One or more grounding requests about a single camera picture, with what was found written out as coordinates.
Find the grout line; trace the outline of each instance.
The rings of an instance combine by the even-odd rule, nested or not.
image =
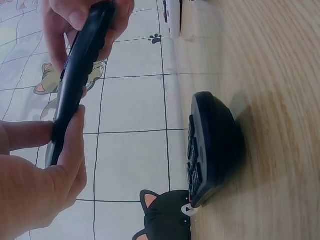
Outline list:
[[[22,16],[22,15],[24,15],[24,14],[32,13],[32,12],[35,12],[35,11],[36,11],[36,9],[31,10],[31,11],[26,11],[26,12],[23,11],[23,13],[21,13],[21,14],[19,14],[19,15],[17,15],[17,16],[10,17],[10,18],[8,18],[8,19],[6,19],[6,20],[3,20],[1,23],[3,24],[3,23],[5,23],[6,21],[9,21],[9,20],[11,20],[11,19],[15,19],[15,18],[20,17],[20,16]]]
[[[100,131],[100,123],[101,123],[102,100],[103,100],[104,88],[105,88],[105,77],[108,69],[108,61],[109,59],[106,60],[105,67],[104,67],[104,76],[103,76],[101,98],[100,98],[98,132],[97,132],[97,139],[96,139],[94,174],[93,174],[93,237],[94,237],[94,240],[97,239],[96,238],[96,173],[97,173],[98,150],[99,150],[99,131]]]
[[[162,76],[171,76],[171,75],[179,75],[179,74],[178,73],[166,73],[166,74],[136,75],[136,76],[112,76],[112,77],[106,77],[104,79],[108,80],[108,79],[124,79],[124,78],[162,77]]]
[[[139,134],[139,133],[152,133],[152,132],[164,132],[164,131],[184,131],[186,128],[172,128],[172,129],[155,129],[155,130],[141,130],[141,131],[107,131],[107,132],[89,132],[83,135],[95,135],[95,134]]]
[[[157,1],[157,0],[156,0],[156,8],[157,8],[157,11],[158,11],[159,33],[160,33],[160,36],[161,36],[160,12],[159,12],[159,6],[158,6],[158,1]],[[160,46],[161,46],[162,83],[163,83],[164,114],[165,114],[166,157],[167,157],[167,164],[168,164],[169,192],[171,192],[170,158],[169,158],[169,139],[168,139],[168,116],[167,116],[167,99],[166,99],[164,53],[163,53],[162,41],[160,42]]]
[[[158,9],[156,9],[156,8],[150,8],[150,9],[144,9],[144,10],[134,11],[134,12],[132,12],[132,13],[135,14],[135,13],[145,12],[145,11],[150,11],[150,10],[158,10]]]
[[[0,65],[7,64],[7,63],[13,62],[13,61],[15,61],[15,60],[25,59],[25,58],[28,58],[28,57],[37,56],[37,55],[42,55],[42,54],[48,54],[48,52],[36,53],[36,54],[32,54],[32,55],[30,55],[30,56],[21,56],[21,57],[15,58],[15,59],[11,59],[11,60],[9,60],[9,61],[4,61],[4,62],[1,63]]]
[[[107,200],[89,200],[89,199],[77,199],[80,202],[93,202],[93,203],[118,203],[118,204],[136,204],[140,201],[107,201]]]
[[[10,89],[0,89],[0,92],[12,91],[12,90],[32,89],[32,88],[35,88],[35,87],[36,86],[26,86],[26,87],[16,87],[16,88],[10,88]]]
[[[35,33],[31,33],[31,34],[29,34],[29,35],[27,35],[27,36],[23,36],[23,37],[17,38],[16,40],[23,39],[23,38],[25,38],[25,37],[28,37],[28,36],[30,36],[30,35],[37,34],[37,33],[40,33],[40,32],[42,32],[42,31],[38,31],[38,32],[35,32]],[[160,37],[161,37],[161,38],[168,38],[168,37],[170,37],[170,36],[160,36]],[[137,38],[137,39],[129,39],[129,40],[121,40],[121,41],[115,41],[114,43],[123,43],[123,42],[139,41],[139,40],[145,40],[145,39],[148,39],[148,38],[149,38],[149,37]],[[16,40],[7,42],[7,43],[1,45],[0,47],[2,47],[2,46],[4,46],[4,45],[7,45],[7,44],[10,44],[10,43],[13,43],[13,42],[16,41]],[[23,59],[23,58],[28,58],[28,57],[31,57],[31,56],[37,56],[37,55],[41,55],[41,54],[48,54],[48,52],[40,52],[40,53],[36,53],[36,54],[31,54],[30,56],[22,56],[22,57],[18,57],[18,58],[15,58],[15,59],[11,59],[11,60],[9,60],[9,61],[6,61],[6,59],[5,59],[3,63],[0,63],[0,66],[2,66],[3,64],[6,64],[6,63],[10,63],[10,62],[15,61],[15,60],[19,60],[19,59]]]
[[[15,29],[15,38],[17,38],[18,36],[18,26],[19,26],[19,23],[21,22],[21,20],[24,18],[24,13],[21,15],[22,17],[19,19],[17,25],[16,25],[16,29]],[[14,47],[11,49],[11,51],[8,53],[8,55],[5,57],[5,59],[3,60],[3,63],[6,61],[6,59],[10,56],[10,54],[13,52],[13,50],[16,48],[17,44],[18,44],[18,39],[14,40],[15,41],[15,45]]]
[[[2,44],[2,45],[0,45],[0,47],[3,47],[4,45],[7,45],[7,44],[11,44],[11,43],[13,43],[13,42],[15,42],[15,41],[18,41],[18,40],[20,40],[20,39],[23,39],[23,38],[26,38],[26,37],[29,37],[29,36],[31,36],[31,35],[33,35],[33,34],[38,34],[38,33],[41,33],[42,31],[36,31],[36,32],[34,32],[34,33],[30,33],[30,34],[28,34],[28,35],[25,35],[25,36],[21,36],[21,37],[17,37],[15,40],[13,40],[13,41],[9,41],[9,42],[7,42],[7,43],[5,43],[5,44]]]
[[[34,52],[36,51],[36,49],[37,49],[37,48],[38,48],[38,46],[40,45],[41,40],[39,41],[38,45],[36,46],[36,48],[33,50],[33,52],[32,52],[32,53],[34,53]],[[23,68],[23,70],[22,70],[22,73],[21,73],[20,79],[19,79],[18,83],[17,83],[17,84],[16,84],[16,86],[15,86],[16,88],[18,87],[19,83],[21,82],[21,79],[22,79],[22,77],[23,77],[23,75],[24,75],[24,72],[25,72],[25,70],[26,70],[27,64],[28,64],[28,62],[29,62],[29,60],[30,60],[31,56],[29,56],[28,60],[25,62],[25,65],[24,65],[24,68]],[[5,119],[5,117],[6,117],[7,113],[8,113],[8,111],[9,111],[9,109],[10,109],[10,106],[11,106],[12,100],[13,100],[14,95],[15,95],[15,92],[16,92],[16,89],[14,89],[14,90],[13,90],[13,93],[12,93],[12,96],[11,96],[11,100],[10,100],[10,103],[9,103],[9,106],[8,106],[8,108],[7,108],[7,110],[6,110],[5,114],[4,114],[4,116],[3,116],[3,118],[2,118],[2,121]]]

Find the remote control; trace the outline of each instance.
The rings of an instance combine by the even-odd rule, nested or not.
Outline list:
[[[245,142],[232,113],[210,92],[192,97],[187,176],[189,201],[200,207],[242,163]]]
[[[58,87],[58,106],[53,119],[51,142],[46,150],[46,167],[58,163],[67,127],[78,110],[84,86],[98,59],[99,51],[105,45],[105,37],[116,9],[116,4],[108,0],[92,5],[82,31],[74,39]]]

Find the cartoon cat illustration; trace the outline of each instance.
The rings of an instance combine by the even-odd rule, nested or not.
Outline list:
[[[104,72],[106,66],[105,61],[96,62],[93,66],[92,73],[89,75],[88,83],[86,85],[89,92],[99,80]],[[33,90],[37,95],[54,94],[58,92],[60,82],[60,75],[55,71],[51,63],[44,63],[42,65],[42,81]],[[54,99],[44,108],[40,120],[46,117],[50,109],[57,109],[58,99]]]
[[[140,192],[145,214],[144,230],[132,240],[191,240],[191,216],[196,213],[189,203],[189,192],[175,190],[158,195]]]
[[[19,10],[35,7],[35,11],[37,13],[40,12],[39,0],[19,0],[18,6],[19,6]]]
[[[14,0],[0,0],[0,6],[2,6],[5,3],[12,3]]]

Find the wooden table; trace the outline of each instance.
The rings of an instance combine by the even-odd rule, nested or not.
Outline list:
[[[174,41],[185,127],[210,91],[246,165],[192,220],[193,240],[320,239],[320,1],[184,0]]]

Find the fingernail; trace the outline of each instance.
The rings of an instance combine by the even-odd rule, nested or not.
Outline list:
[[[71,26],[80,31],[84,27],[87,20],[87,16],[80,10],[75,10],[69,15],[69,23]]]

